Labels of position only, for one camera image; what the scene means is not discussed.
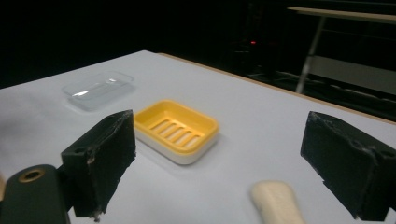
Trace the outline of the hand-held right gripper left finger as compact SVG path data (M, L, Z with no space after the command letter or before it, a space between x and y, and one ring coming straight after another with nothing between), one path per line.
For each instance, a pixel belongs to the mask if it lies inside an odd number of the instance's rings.
M61 157L66 206L77 217L99 217L135 159L134 113L121 111L100 120Z

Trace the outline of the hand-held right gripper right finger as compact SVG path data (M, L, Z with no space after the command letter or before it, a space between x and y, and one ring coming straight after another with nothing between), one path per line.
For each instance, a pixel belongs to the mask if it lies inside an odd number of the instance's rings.
M396 211L396 149L336 117L308 113L301 156L354 217L383 221Z

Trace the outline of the yellow and white soap dish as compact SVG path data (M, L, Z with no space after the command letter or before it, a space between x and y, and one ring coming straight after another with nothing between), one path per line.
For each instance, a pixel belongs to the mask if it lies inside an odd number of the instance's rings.
M136 138L168 160L189 165L216 142L218 122L172 100L161 100L134 115Z

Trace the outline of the cream soap bar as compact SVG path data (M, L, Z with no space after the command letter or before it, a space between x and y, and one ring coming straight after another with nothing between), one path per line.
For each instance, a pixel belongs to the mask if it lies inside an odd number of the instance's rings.
M264 224L306 224L293 189L285 182L263 180L250 195Z

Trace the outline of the clear plastic soap dish lid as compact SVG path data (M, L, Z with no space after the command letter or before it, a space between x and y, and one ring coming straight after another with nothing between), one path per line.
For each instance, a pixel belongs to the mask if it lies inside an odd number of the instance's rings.
M134 78L107 71L74 81L62 88L68 102L82 110L94 111L134 91Z

